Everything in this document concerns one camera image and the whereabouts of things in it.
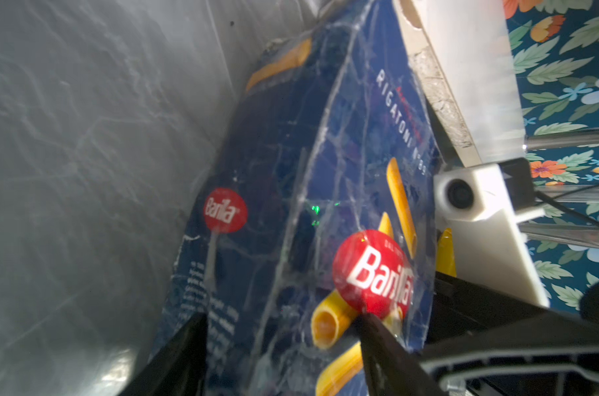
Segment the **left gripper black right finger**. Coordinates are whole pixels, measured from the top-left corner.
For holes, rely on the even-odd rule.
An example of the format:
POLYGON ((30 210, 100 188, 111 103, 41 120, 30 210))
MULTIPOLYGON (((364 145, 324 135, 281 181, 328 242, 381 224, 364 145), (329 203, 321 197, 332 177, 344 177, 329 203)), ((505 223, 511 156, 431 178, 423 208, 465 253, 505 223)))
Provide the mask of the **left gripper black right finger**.
POLYGON ((355 320, 355 329, 370 395, 444 394, 416 357, 398 343, 375 315, 361 315, 355 320))

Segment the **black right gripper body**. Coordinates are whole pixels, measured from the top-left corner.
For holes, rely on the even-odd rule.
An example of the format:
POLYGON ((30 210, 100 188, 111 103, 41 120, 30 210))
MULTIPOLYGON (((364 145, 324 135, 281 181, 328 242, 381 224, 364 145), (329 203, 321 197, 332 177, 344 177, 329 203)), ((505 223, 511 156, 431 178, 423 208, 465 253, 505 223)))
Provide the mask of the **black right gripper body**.
POLYGON ((437 274, 418 358, 445 392, 599 395, 599 282, 578 316, 437 274))

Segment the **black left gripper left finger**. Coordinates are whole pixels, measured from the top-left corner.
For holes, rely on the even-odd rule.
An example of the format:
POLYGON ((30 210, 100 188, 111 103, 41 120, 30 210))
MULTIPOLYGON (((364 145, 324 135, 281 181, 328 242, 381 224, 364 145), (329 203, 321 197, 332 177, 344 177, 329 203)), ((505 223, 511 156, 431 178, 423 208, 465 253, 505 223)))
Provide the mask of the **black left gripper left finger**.
POLYGON ((208 317, 197 313, 120 396, 202 395, 207 358, 208 317))

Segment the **blue Barilla pasta bag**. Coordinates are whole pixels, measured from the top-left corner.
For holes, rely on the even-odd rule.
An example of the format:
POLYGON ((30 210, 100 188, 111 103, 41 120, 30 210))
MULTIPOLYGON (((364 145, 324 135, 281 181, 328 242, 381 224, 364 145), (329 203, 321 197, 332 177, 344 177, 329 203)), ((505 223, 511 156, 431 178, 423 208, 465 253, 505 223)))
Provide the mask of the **blue Barilla pasta bag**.
POLYGON ((153 347, 180 395, 365 395, 355 321, 408 351, 436 271, 426 100, 392 1, 272 42, 195 199, 153 347))

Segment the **yellow spaghetti bag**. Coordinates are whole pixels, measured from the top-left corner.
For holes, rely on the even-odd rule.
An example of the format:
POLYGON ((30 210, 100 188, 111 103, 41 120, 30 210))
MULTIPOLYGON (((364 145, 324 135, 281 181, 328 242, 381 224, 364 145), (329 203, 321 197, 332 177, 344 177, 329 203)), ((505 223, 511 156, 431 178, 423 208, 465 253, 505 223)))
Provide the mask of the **yellow spaghetti bag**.
POLYGON ((450 277, 457 277, 454 257, 454 241, 450 228, 445 229, 438 240, 436 270, 450 277))

